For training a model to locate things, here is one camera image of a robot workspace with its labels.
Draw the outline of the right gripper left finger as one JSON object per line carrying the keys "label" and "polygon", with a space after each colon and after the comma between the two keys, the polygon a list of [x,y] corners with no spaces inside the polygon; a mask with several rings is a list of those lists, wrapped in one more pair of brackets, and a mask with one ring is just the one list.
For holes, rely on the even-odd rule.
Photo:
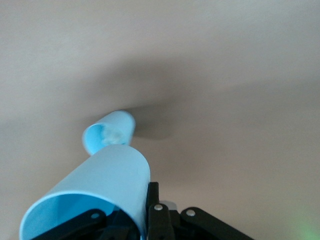
{"label": "right gripper left finger", "polygon": [[122,210],[106,215],[90,209],[34,237],[34,240],[139,240],[140,231]]}

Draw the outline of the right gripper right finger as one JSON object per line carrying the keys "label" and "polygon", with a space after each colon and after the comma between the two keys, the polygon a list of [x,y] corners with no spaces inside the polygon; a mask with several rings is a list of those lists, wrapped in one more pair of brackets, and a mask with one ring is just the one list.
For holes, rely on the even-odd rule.
{"label": "right gripper right finger", "polygon": [[198,207],[178,212],[159,200],[159,183],[148,184],[149,240],[251,240],[252,238]]}

